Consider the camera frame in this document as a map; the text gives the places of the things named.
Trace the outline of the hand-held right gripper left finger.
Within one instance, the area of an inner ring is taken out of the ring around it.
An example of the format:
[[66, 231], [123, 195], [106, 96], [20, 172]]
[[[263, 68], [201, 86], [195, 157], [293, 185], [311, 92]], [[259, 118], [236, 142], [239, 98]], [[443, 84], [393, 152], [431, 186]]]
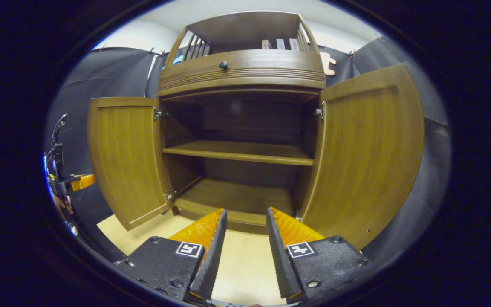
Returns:
[[178, 301], [209, 301], [227, 225], [227, 211], [220, 208], [170, 238], [148, 238], [117, 268], [151, 290]]

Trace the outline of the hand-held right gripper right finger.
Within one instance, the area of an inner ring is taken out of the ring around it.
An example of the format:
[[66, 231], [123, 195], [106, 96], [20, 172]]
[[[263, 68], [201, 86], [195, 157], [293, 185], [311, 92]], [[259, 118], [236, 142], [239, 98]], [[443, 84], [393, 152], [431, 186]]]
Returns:
[[288, 304], [322, 303], [370, 275], [370, 261], [343, 237], [324, 237], [276, 208], [267, 208], [280, 296]]

